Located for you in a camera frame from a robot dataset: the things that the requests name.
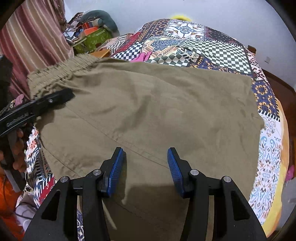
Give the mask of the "orange sleeve forearm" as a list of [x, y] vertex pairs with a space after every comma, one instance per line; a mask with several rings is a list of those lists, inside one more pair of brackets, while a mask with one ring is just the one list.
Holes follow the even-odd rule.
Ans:
[[15, 215], [16, 203], [21, 194], [22, 192], [13, 190], [10, 181], [1, 169], [1, 221], [16, 240], [22, 240], [25, 233]]

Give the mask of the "person left hand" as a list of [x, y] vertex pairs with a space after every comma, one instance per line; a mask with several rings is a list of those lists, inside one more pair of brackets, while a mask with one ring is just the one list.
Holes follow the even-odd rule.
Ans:
[[1, 146], [1, 161], [6, 160], [7, 153], [11, 152], [14, 158], [13, 168], [20, 173], [24, 173], [27, 169], [27, 164], [25, 162], [23, 131], [20, 128], [16, 130], [15, 137], [15, 143], [11, 147], [9, 144]]

